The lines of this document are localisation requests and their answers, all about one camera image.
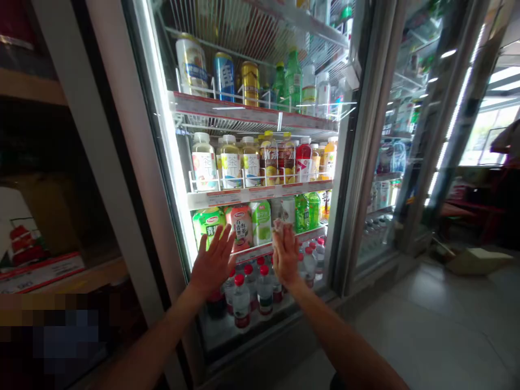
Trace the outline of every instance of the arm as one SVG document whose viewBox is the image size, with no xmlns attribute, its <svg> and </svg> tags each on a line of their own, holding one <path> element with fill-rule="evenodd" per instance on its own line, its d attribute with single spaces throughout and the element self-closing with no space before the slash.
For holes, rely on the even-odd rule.
<svg viewBox="0 0 520 390">
<path fill-rule="evenodd" d="M 206 298 L 224 283 L 234 261 L 229 255 L 236 234 L 231 225 L 219 226 L 206 251 L 207 235 L 200 240 L 191 281 L 162 320 L 149 329 L 118 360 L 96 386 L 97 389 L 152 389 L 163 372 L 166 359 L 174 351 L 184 330 L 204 305 Z"/>
<path fill-rule="evenodd" d="M 297 272 L 298 239 L 284 227 L 273 233 L 273 263 L 280 282 L 302 308 L 337 373 L 349 388 L 408 389 L 402 378 L 359 334 L 319 299 Z"/>
</svg>

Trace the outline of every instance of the white can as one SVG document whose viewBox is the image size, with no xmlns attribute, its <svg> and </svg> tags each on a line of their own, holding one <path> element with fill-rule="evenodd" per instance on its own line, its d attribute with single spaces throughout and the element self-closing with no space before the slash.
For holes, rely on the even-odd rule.
<svg viewBox="0 0 520 390">
<path fill-rule="evenodd" d="M 175 49 L 182 92 L 206 98 L 206 92 L 192 88 L 207 89 L 206 56 L 199 42 L 192 35 L 183 32 L 175 43 Z"/>
</svg>

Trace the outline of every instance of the shelf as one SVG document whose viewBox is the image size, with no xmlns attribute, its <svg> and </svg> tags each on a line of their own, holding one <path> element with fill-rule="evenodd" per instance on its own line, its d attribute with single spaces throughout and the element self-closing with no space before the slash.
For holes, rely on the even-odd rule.
<svg viewBox="0 0 520 390">
<path fill-rule="evenodd" d="M 333 180 L 317 180 L 308 183 L 281 184 L 269 187 L 237 188 L 217 192 L 188 193 L 188 209 L 199 210 L 214 206 L 247 203 L 255 200 L 272 199 L 313 191 L 331 190 Z"/>
</svg>

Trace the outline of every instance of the gray floor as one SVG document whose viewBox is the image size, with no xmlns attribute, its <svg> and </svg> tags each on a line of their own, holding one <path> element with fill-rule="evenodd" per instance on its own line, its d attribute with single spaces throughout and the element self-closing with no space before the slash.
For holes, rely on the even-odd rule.
<svg viewBox="0 0 520 390">
<path fill-rule="evenodd" d="M 461 278 L 425 259 L 353 321 L 412 389 L 520 388 L 520 267 Z M 326 389 L 318 350 L 277 390 Z"/>
</svg>

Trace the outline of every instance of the finger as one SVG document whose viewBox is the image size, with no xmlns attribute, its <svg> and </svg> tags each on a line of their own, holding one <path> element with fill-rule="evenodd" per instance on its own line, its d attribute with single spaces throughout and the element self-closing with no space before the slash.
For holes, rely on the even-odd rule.
<svg viewBox="0 0 520 390">
<path fill-rule="evenodd" d="M 219 239 L 220 239 L 220 233 L 222 233 L 222 225 L 218 225 L 217 230 L 215 231 L 215 235 L 213 237 L 213 241 L 211 242 L 211 245 L 209 249 L 207 250 L 208 255 L 213 255 L 215 252 L 215 249 L 217 248 Z"/>
</svg>

